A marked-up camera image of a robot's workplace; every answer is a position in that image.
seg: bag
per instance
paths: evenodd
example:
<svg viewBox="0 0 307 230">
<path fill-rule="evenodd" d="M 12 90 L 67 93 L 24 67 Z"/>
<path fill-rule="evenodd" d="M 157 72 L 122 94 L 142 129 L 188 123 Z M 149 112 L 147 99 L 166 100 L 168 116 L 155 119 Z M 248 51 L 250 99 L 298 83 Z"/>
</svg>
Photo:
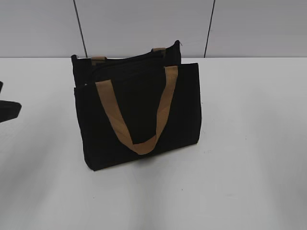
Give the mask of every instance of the bag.
<svg viewBox="0 0 307 230">
<path fill-rule="evenodd" d="M 0 81 L 0 92 L 2 86 L 3 83 Z M 17 118 L 20 110 L 21 104 L 17 102 L 8 102 L 0 100 L 0 123 Z"/>
<path fill-rule="evenodd" d="M 152 50 L 143 56 L 91 64 L 87 71 L 80 66 L 91 59 L 71 57 L 77 118 L 89 168 L 96 171 L 198 142 L 198 64 L 180 64 L 177 55 L 168 56 L 167 49 Z"/>
</svg>

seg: bag handle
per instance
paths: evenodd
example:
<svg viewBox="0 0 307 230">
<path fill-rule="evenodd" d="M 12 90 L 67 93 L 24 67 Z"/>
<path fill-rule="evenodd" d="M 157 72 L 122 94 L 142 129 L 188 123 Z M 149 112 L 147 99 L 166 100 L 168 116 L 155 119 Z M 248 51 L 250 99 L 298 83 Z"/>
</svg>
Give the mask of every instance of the bag handle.
<svg viewBox="0 0 307 230">
<path fill-rule="evenodd" d="M 155 148 L 168 120 L 177 77 L 178 66 L 165 67 L 166 85 L 162 92 L 157 111 L 156 134 L 149 140 L 140 144 L 132 143 L 129 130 L 120 112 L 111 80 L 95 83 L 101 104 L 106 112 L 106 115 L 116 136 L 122 144 L 126 145 L 129 149 L 136 152 L 137 154 L 144 155 L 151 152 Z"/>
</svg>

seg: tan handle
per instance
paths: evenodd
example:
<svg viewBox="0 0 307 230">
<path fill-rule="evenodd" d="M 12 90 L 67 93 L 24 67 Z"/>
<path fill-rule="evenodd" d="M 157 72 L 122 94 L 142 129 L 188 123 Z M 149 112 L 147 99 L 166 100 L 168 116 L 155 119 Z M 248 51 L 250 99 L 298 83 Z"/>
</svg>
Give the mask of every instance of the tan handle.
<svg viewBox="0 0 307 230">
<path fill-rule="evenodd" d="M 163 56 L 165 57 L 165 53 L 166 53 L 166 48 L 153 48 L 152 51 L 155 52 L 155 51 L 159 51 L 161 50 L 162 51 L 162 54 Z"/>
<path fill-rule="evenodd" d="M 106 61 L 106 57 L 100 56 L 100 57 L 92 57 L 91 62 L 92 66 L 95 66 L 97 63 L 104 63 Z"/>
<path fill-rule="evenodd" d="M 109 118 L 109 121 L 116 136 L 122 144 L 126 145 L 129 149 L 139 155 L 147 154 L 155 148 L 160 138 L 160 135 L 167 123 L 169 110 L 171 107 L 178 77 L 178 66 L 165 67 L 165 77 L 166 85 L 162 92 L 161 100 L 157 111 L 156 134 L 146 142 L 140 144 L 132 143 L 129 130 L 121 115 L 111 80 L 96 82 L 96 87 L 101 104 L 105 109 L 106 115 Z"/>
</svg>

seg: black canvas bag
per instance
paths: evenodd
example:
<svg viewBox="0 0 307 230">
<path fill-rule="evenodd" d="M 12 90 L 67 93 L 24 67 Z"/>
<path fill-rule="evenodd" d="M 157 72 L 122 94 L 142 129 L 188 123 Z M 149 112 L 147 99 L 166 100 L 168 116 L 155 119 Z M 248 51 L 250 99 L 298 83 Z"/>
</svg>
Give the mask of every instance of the black canvas bag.
<svg viewBox="0 0 307 230">
<path fill-rule="evenodd" d="M 165 57 L 160 49 L 150 57 L 104 63 L 74 89 L 84 158 L 92 170 L 198 142 L 198 64 L 167 66 Z M 75 78 L 82 76 L 80 60 L 72 56 Z"/>
<path fill-rule="evenodd" d="M 2 86 L 3 83 L 0 81 L 0 92 Z M 20 103 L 0 100 L 0 123 L 17 118 L 20 110 Z"/>
</svg>

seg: black tote bag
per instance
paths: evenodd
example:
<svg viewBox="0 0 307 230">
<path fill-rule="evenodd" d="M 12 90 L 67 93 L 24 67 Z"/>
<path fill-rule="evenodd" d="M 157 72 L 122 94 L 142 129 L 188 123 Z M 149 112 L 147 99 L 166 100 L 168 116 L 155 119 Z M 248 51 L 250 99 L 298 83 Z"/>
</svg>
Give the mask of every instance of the black tote bag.
<svg viewBox="0 0 307 230">
<path fill-rule="evenodd" d="M 198 64 L 166 66 L 165 53 L 152 53 L 94 68 L 84 77 L 87 83 L 74 89 L 84 158 L 92 170 L 198 142 Z M 72 57 L 74 69 L 78 60 Z"/>
</svg>

